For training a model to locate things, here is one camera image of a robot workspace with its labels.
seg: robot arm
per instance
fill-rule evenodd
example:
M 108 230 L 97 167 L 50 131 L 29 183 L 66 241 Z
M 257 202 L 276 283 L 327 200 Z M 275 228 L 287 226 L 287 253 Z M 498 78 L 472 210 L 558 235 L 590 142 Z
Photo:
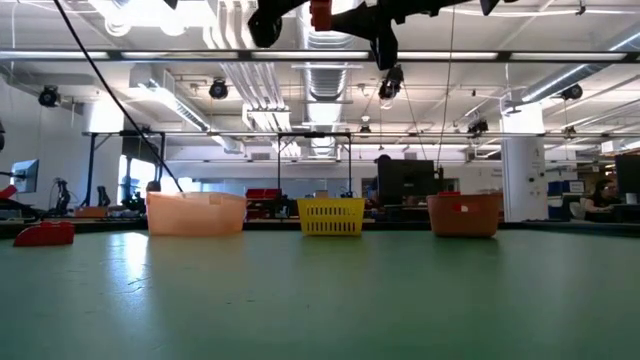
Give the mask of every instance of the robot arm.
M 391 29 L 391 21 L 403 24 L 407 16 L 428 14 L 438 16 L 440 9 L 471 0 L 378 0 L 367 6 L 362 2 L 355 9 L 331 15 L 331 0 L 258 0 L 258 10 L 249 19 L 249 30 L 259 47 L 271 47 L 280 36 L 282 16 L 311 1 L 311 21 L 316 31 L 338 31 L 371 42 L 371 50 L 380 70 L 396 64 L 398 41 Z M 503 0 L 507 3 L 518 0 Z M 489 15 L 500 0 L 481 0 L 485 15 Z

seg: chair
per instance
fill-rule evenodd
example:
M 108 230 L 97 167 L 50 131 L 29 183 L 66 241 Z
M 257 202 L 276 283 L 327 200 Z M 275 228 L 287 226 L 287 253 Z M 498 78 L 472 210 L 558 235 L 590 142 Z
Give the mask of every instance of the chair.
M 576 220 L 584 220 L 587 212 L 584 209 L 584 200 L 580 199 L 579 202 L 569 203 L 569 211 L 571 211 L 571 216 Z

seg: yellow basket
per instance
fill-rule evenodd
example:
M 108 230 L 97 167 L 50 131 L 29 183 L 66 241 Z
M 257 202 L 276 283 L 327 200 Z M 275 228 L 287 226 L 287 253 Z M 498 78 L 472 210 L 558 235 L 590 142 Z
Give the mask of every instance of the yellow basket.
M 298 199 L 298 212 L 305 235 L 362 233 L 364 199 Z

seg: green tabletop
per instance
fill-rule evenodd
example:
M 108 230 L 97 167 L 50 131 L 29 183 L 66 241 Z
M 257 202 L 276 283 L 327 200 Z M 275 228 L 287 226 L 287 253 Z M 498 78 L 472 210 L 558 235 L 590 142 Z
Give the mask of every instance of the green tabletop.
M 501 231 L 0 242 L 0 359 L 634 359 L 640 241 Z

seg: computer monitor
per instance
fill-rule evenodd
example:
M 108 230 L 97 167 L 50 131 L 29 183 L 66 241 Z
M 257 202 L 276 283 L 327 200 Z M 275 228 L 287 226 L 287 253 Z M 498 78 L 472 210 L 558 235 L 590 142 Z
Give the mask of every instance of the computer monitor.
M 11 185 L 18 189 L 19 193 L 34 193 L 38 188 L 39 161 L 20 161 L 11 167 Z
M 405 196 L 438 193 L 434 163 L 430 160 L 378 161 L 378 198 L 383 205 L 399 205 Z
M 640 194 L 640 156 L 617 155 L 616 174 L 618 192 L 621 194 Z

